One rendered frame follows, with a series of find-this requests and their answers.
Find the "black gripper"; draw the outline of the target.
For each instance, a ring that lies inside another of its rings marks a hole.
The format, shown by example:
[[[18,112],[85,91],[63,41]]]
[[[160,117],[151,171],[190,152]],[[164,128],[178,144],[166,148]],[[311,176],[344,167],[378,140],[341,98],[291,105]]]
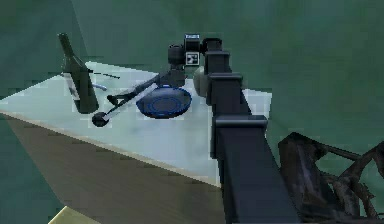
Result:
[[[131,92],[118,95],[108,95],[107,100],[117,106],[130,101],[142,91],[159,81],[160,86],[181,87],[185,84],[185,51],[183,45],[170,45],[168,48],[169,69],[161,76],[155,77],[137,85]]]

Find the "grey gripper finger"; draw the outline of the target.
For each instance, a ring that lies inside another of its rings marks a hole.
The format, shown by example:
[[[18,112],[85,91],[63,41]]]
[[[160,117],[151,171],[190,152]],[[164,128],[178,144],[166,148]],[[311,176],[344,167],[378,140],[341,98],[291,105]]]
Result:
[[[92,123],[96,126],[96,127],[104,127],[108,124],[109,120],[116,116],[117,114],[119,114],[121,112],[121,109],[122,107],[128,103],[129,101],[127,102],[124,102],[123,104],[121,105],[113,105],[113,107],[108,111],[108,112],[97,112],[96,114],[93,115],[92,117]]]

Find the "thin black utensil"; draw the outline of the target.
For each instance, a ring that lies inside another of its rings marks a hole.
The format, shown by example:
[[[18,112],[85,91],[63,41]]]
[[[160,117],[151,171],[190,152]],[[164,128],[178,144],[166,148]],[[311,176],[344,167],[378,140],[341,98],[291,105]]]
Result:
[[[106,77],[110,77],[110,78],[114,78],[114,79],[120,79],[121,78],[119,76],[115,76],[115,75],[111,75],[111,74],[107,74],[107,73],[95,72],[92,69],[88,69],[88,72],[91,74],[102,75],[102,76],[106,76]]]

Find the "blue round plate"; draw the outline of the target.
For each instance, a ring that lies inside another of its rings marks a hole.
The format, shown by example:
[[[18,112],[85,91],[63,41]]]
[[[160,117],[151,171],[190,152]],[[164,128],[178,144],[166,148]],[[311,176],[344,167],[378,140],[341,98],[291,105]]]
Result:
[[[185,113],[192,103],[191,94],[183,88],[157,87],[136,102],[138,110],[149,118],[169,119]]]

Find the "dark green bottle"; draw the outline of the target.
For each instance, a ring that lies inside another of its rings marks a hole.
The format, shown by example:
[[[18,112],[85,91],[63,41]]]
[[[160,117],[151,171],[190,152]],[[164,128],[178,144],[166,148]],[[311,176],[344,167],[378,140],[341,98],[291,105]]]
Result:
[[[58,39],[64,52],[61,74],[66,80],[77,111],[80,114],[90,114],[99,108],[89,69],[75,55],[66,33],[59,33]]]

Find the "pale top wooden table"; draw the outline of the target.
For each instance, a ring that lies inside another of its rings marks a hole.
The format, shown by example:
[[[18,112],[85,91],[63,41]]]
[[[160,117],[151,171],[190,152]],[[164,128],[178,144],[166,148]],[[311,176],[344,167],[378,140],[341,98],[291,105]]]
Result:
[[[164,120],[128,102],[98,128],[54,75],[0,100],[0,113],[57,198],[100,224],[225,224],[212,112],[199,96]]]

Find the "grey round pot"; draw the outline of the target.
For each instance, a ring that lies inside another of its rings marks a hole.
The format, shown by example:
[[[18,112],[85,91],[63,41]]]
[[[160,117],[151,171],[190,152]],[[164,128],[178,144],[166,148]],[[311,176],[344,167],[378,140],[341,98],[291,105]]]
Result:
[[[208,89],[208,77],[204,73],[204,67],[200,66],[193,73],[194,88],[198,96],[206,97]]]

